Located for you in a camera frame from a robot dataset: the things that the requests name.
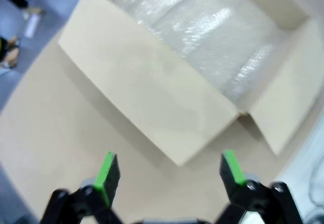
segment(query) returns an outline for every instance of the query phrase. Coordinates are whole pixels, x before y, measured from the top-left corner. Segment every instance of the floor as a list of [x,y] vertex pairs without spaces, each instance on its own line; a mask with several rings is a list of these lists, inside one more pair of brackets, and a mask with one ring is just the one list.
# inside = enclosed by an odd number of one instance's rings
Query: floor
[[[67,21],[78,0],[31,0],[30,4],[41,6],[46,14],[32,39],[23,38],[17,67],[13,70],[0,71],[0,111],[20,79],[26,73],[36,56],[47,42]],[[10,38],[22,34],[26,21],[22,13],[8,0],[0,0],[0,34]]]
[[[309,8],[310,13],[317,17],[323,28],[324,2],[321,2],[321,0],[298,1]],[[47,13],[35,37],[33,39],[22,40],[21,54],[17,67],[14,70],[5,71],[0,76],[0,111],[5,106],[10,94],[17,86],[24,73],[28,70],[40,50],[66,22],[77,0],[33,0],[32,2],[38,3]],[[24,29],[25,21],[22,18],[21,12],[11,3],[7,0],[0,0],[0,10],[2,10],[0,19],[0,34],[2,36],[9,38],[15,33],[20,33]],[[317,213],[323,213],[322,202],[319,200],[319,207],[315,207],[309,199],[308,191],[310,189],[310,182],[314,180],[315,188],[311,188],[310,192],[316,191],[316,193],[323,196],[321,185],[318,184],[324,182],[322,180],[324,178],[324,165],[321,165],[324,155],[323,141],[324,115],[320,117],[317,126],[314,128],[291,165],[278,177],[278,179],[289,184],[301,215],[306,221]],[[317,164],[319,164],[320,167],[319,171],[312,176],[314,166]],[[32,224],[37,223],[37,220],[30,215],[28,208],[18,198],[15,190],[11,187],[1,166],[0,186],[0,223],[2,219],[7,223],[14,223],[21,216],[27,216],[28,221]]]
[[[31,0],[30,4],[42,7],[46,14],[32,39],[22,38],[17,67],[0,71],[0,111],[18,85],[34,59],[48,41],[62,28],[78,0]],[[0,0],[0,34],[10,38],[22,34],[26,21],[22,13],[8,0]],[[29,223],[38,223],[17,196],[0,165],[0,223],[14,223],[25,216]]]

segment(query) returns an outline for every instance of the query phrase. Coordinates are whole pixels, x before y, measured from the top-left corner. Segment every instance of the gray floor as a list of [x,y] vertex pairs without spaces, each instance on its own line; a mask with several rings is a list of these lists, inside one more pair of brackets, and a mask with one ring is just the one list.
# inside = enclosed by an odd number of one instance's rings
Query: gray floor
[[[0,111],[4,108],[11,93],[18,85],[36,56],[48,41],[62,28],[70,16],[78,0],[31,0],[46,10],[35,36],[32,39],[23,38],[21,53],[16,68],[3,71],[0,75]],[[0,0],[0,35],[10,38],[21,33],[25,27],[22,13],[8,0]],[[13,223],[21,216],[27,216],[30,223],[38,221],[29,213],[27,207],[18,197],[15,190],[0,166],[0,223]]]

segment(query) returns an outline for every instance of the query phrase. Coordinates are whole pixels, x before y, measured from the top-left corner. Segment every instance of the plastic wrap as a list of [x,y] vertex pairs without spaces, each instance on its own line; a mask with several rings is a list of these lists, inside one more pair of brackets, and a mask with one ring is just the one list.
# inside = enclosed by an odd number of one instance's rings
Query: plastic wrap
[[237,103],[285,39],[250,0],[112,0]]

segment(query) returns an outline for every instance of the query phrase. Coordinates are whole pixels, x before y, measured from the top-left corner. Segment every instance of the shoe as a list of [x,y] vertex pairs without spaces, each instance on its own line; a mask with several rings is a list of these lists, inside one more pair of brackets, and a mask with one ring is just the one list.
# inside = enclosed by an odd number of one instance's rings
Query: shoe
[[16,44],[17,39],[18,39],[18,38],[17,38],[16,35],[14,35],[12,38],[10,38],[10,39],[8,40],[9,47],[13,47],[13,46]]
[[11,48],[4,60],[0,63],[0,66],[2,68],[13,68],[17,65],[17,58],[18,58],[18,55],[19,55],[19,48],[17,47],[13,47]]
[[37,8],[37,7],[28,7],[25,9],[25,11],[31,15],[31,14],[40,14],[43,12],[43,10],[41,8]]

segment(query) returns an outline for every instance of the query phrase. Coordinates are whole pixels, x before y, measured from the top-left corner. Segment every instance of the open cardboard box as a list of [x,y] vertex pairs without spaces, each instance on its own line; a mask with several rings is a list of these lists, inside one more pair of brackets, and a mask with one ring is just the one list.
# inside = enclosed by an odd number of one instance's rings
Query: open cardboard box
[[316,22],[293,0],[252,0],[293,30],[268,73],[238,106],[109,0],[80,0],[59,44],[143,134],[182,165],[240,115],[250,114],[275,154],[296,132],[324,79]]

